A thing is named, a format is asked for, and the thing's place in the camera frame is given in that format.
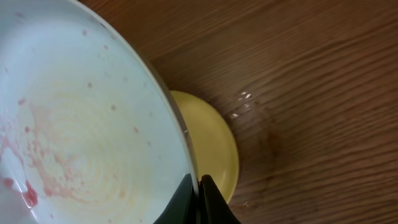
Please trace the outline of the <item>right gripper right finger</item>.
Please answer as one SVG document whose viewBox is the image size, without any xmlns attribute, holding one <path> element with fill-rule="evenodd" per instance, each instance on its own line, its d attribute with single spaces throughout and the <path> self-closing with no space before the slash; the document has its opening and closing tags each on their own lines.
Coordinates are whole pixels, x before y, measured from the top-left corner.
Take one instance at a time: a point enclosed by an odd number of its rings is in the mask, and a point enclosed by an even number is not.
<svg viewBox="0 0 398 224">
<path fill-rule="evenodd" d="M 203 224 L 241 224 L 229 209 L 210 175 L 203 175 L 199 185 L 200 220 Z"/>
</svg>

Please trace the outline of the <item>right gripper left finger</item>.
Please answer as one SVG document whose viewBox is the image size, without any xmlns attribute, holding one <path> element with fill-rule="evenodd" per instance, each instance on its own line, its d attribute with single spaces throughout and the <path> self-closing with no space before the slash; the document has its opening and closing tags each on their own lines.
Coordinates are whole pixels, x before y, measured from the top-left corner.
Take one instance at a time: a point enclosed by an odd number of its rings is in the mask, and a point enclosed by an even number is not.
<svg viewBox="0 0 398 224">
<path fill-rule="evenodd" d="M 197 201 L 192 177 L 187 174 L 154 224 L 196 224 Z"/>
</svg>

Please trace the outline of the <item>yellow-green plate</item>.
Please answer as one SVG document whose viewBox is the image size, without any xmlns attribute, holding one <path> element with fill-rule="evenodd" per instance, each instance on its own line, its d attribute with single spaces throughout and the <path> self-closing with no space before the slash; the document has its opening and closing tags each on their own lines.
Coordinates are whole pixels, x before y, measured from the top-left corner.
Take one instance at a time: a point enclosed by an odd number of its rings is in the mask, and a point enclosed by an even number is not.
<svg viewBox="0 0 398 224">
<path fill-rule="evenodd" d="M 197 177 L 210 175 L 228 203 L 239 178 L 238 148 L 232 131 L 222 115 L 204 100 L 181 91 L 171 94 L 187 125 Z"/>
</svg>

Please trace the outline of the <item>light blue plate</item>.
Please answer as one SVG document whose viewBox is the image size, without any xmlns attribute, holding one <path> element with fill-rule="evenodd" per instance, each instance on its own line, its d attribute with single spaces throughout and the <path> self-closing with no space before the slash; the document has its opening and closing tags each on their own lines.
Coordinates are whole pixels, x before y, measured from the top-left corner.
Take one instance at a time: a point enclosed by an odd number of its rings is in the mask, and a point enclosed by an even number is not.
<svg viewBox="0 0 398 224">
<path fill-rule="evenodd" d="M 154 223 L 189 148 L 166 89 L 78 1 L 1 2 L 1 222 Z"/>
</svg>

